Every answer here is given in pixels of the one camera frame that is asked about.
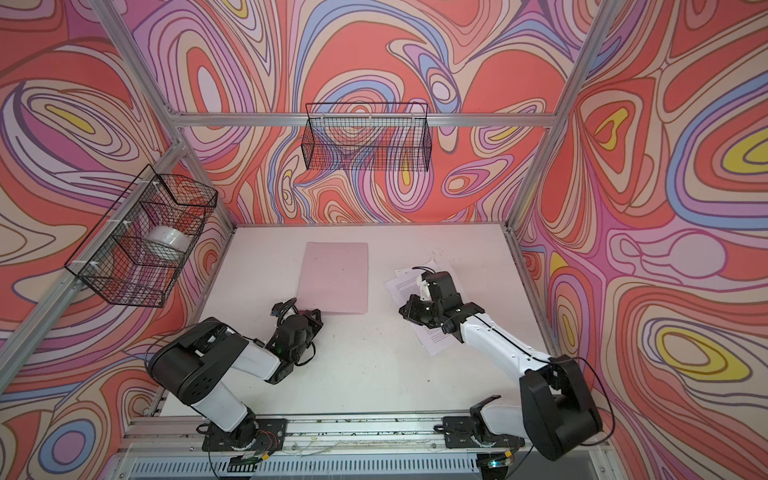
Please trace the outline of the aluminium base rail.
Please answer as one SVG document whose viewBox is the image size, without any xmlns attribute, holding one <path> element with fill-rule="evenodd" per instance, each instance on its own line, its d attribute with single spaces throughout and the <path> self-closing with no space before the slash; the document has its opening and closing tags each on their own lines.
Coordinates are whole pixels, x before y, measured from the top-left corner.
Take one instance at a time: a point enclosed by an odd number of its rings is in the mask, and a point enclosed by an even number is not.
<svg viewBox="0 0 768 480">
<path fill-rule="evenodd" d="M 113 479 L 620 479 L 608 445 L 578 447 L 546 460 L 530 443 L 517 451 L 448 449 L 434 431 L 437 411 L 372 414 L 278 414 L 283 448 L 274 453 L 205 452 L 199 416 L 133 422 L 111 469 Z"/>
</svg>

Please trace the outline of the white tape roll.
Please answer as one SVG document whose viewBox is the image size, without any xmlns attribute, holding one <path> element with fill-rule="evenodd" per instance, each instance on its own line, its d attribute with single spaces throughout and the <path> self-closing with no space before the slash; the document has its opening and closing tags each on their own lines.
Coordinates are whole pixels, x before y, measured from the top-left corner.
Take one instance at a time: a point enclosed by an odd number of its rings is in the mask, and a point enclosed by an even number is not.
<svg viewBox="0 0 768 480">
<path fill-rule="evenodd" d="M 192 238 L 176 228 L 158 225 L 144 240 L 147 250 L 153 256 L 167 262 L 177 262 L 187 252 Z"/>
</svg>

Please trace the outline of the pink file folder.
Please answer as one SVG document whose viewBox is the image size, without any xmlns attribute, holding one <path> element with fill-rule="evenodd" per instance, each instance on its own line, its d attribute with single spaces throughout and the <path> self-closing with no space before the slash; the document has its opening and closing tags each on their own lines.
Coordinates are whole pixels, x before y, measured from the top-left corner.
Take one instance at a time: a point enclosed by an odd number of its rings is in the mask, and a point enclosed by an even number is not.
<svg viewBox="0 0 768 480">
<path fill-rule="evenodd" d="M 308 242 L 297 291 L 300 310 L 363 315 L 368 311 L 369 250 L 360 242 Z"/>
</svg>

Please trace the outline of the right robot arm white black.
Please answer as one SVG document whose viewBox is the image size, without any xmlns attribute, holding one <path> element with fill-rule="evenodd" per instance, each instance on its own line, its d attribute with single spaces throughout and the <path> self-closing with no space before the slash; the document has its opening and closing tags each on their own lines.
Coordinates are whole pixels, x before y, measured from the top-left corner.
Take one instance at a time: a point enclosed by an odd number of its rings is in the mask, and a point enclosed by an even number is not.
<svg viewBox="0 0 768 480">
<path fill-rule="evenodd" d="M 587 385 L 586 361 L 553 357 L 506 331 L 474 302 L 466 302 L 451 274 L 419 267 L 419 291 L 399 313 L 406 321 L 439 330 L 474 348 L 517 381 L 520 400 L 507 404 L 491 395 L 463 417 L 446 417 L 436 429 L 450 448 L 470 442 L 480 448 L 516 450 L 530 443 L 555 461 L 603 429 L 599 409 Z"/>
</svg>

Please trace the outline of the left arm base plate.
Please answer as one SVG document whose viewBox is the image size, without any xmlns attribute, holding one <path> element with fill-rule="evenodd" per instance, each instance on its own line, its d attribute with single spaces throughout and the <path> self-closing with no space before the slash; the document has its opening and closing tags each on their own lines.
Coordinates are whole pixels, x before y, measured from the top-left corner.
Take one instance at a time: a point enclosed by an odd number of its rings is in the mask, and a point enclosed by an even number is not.
<svg viewBox="0 0 768 480">
<path fill-rule="evenodd" d="M 283 448 L 288 420 L 286 418 L 246 419 L 232 432 L 225 432 L 212 422 L 200 424 L 196 432 L 204 437 L 205 452 L 274 453 Z"/>
</svg>

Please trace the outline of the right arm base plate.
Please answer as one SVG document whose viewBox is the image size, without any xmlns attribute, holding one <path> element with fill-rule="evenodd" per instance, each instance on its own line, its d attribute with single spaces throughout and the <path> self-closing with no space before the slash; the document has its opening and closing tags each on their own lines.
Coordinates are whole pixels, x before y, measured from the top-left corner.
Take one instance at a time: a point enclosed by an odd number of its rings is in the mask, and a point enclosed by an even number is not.
<svg viewBox="0 0 768 480">
<path fill-rule="evenodd" d="M 471 416 L 444 416 L 433 427 L 443 436 L 448 449 L 493 449 L 517 451 L 526 445 L 526 440 L 507 434 L 494 434 L 479 420 Z"/>
</svg>

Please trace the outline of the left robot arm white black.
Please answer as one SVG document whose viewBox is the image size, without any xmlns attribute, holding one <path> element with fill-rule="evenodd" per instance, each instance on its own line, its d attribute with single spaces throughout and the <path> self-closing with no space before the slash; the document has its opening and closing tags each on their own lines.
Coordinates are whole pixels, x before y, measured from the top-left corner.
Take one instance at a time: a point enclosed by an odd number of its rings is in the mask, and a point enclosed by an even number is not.
<svg viewBox="0 0 768 480">
<path fill-rule="evenodd" d="M 209 421 L 212 433 L 232 450 L 256 444 L 259 424 L 253 411 L 224 384 L 236 370 L 277 385 L 305 366 L 307 350 L 324 326 L 319 309 L 300 310 L 295 301 L 277 303 L 271 315 L 276 328 L 268 342 L 248 338 L 215 317 L 183 332 L 154 353 L 149 376 L 184 405 Z"/>
</svg>

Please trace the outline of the printed english text sheet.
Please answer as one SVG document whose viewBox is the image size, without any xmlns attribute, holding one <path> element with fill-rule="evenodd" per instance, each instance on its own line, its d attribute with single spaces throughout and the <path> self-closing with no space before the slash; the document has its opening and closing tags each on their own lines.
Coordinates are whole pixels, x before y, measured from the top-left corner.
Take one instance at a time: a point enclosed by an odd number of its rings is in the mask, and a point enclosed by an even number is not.
<svg viewBox="0 0 768 480">
<path fill-rule="evenodd" d="M 421 267 L 426 267 L 428 270 L 435 272 L 443 270 L 447 270 L 450 273 L 453 272 L 452 267 L 449 264 L 440 264 L 439 262 L 436 262 L 435 259 L 430 259 L 422 264 Z M 425 270 L 422 268 L 396 270 L 395 277 L 384 283 L 384 286 L 391 295 L 397 309 L 404 306 L 411 295 L 421 297 L 427 292 L 427 289 L 421 286 L 421 277 L 425 273 Z M 414 331 L 420 344 L 430 356 L 436 356 L 444 350 L 458 344 L 458 341 L 453 336 L 444 334 L 440 328 L 429 329 L 409 321 L 407 321 L 407 324 Z"/>
</svg>

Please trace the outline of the aluminium frame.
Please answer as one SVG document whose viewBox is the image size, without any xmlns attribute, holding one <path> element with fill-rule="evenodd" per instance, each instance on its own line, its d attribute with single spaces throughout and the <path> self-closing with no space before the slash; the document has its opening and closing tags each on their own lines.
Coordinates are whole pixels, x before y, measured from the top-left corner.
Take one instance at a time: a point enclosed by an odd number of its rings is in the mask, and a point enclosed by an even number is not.
<svg viewBox="0 0 768 480">
<path fill-rule="evenodd" d="M 166 112 L 549 111 L 594 1 L 118 1 Z M 399 115 L 390 117 L 398 109 Z M 367 110 L 372 118 L 365 119 Z M 302 126 L 183 130 L 240 224 L 498 222 L 540 132 L 434 127 L 429 167 L 308 170 Z M 8 336 L 168 131 L 87 1 L 1 5 L 1 333 Z"/>
</svg>

